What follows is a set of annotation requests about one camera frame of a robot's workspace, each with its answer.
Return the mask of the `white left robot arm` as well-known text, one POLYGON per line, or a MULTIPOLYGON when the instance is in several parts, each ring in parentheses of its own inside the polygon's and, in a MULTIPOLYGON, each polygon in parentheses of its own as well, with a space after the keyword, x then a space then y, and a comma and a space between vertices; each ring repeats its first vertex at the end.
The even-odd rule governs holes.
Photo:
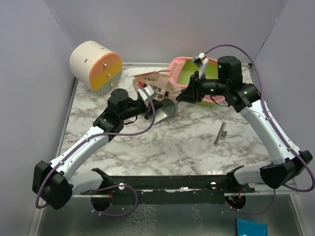
POLYGON ((35 207, 42 209, 39 200, 54 209, 63 207, 73 195, 74 184, 70 182, 76 170, 99 148, 115 136, 123 136, 125 120, 144 114, 155 121, 156 112, 162 104, 154 99, 150 86, 140 87, 137 99, 129 97, 125 89, 111 92, 107 107, 93 122, 87 133, 68 151, 49 163, 39 161, 34 168, 32 191, 36 194, 35 207))

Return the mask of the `metal litter scoop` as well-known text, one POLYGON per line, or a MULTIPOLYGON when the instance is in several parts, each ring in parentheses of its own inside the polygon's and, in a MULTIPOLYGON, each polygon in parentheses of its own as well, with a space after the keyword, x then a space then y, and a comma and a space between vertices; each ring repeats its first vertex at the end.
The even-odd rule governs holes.
POLYGON ((156 111, 154 125, 173 118, 178 113, 178 104, 170 98, 161 101, 162 107, 156 111))

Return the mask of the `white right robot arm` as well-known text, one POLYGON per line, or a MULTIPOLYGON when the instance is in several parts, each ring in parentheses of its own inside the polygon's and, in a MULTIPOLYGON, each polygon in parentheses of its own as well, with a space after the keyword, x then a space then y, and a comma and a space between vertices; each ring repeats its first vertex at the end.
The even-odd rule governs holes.
POLYGON ((243 82, 240 60, 234 56, 219 58, 216 79, 206 78, 204 71, 209 60, 204 53, 194 57, 192 62, 199 70, 191 75, 188 86, 176 100, 196 103, 206 95, 223 96, 227 104, 251 125, 271 158, 269 165, 239 167, 231 171, 232 177, 226 180, 227 189, 238 192, 249 183, 263 183, 277 189, 299 175, 313 156, 308 150, 302 151, 284 133, 262 101, 258 88, 243 82))

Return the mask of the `cat litter paper bag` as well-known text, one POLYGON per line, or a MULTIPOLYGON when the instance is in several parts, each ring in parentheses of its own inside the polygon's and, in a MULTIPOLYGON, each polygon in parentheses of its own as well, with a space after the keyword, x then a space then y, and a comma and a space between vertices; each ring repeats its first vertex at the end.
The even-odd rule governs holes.
POLYGON ((156 92, 154 100, 159 102, 160 105, 162 105, 162 101, 167 98, 175 101, 182 89, 170 82, 170 76, 167 74, 168 72, 170 72, 170 70, 163 69, 135 75, 132 81, 133 87, 135 91, 137 91, 139 89, 137 86, 139 82, 151 86, 156 92))

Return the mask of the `metal ruler bag clip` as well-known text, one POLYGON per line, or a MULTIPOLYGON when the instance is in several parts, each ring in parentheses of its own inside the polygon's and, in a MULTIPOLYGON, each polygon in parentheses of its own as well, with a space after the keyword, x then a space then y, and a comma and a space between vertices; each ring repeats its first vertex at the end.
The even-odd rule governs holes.
POLYGON ((220 129, 219 129, 219 132, 218 132, 218 134, 217 134, 217 137, 216 137, 216 139, 215 139, 215 141, 214 141, 214 145, 215 145, 215 146, 217 146, 217 145, 219 144, 219 141, 220 141, 221 137, 225 137, 225 136, 227 135, 227 132, 224 130, 225 127, 226 127, 226 123, 223 122, 222 125, 221 125, 221 127, 220 127, 220 129))

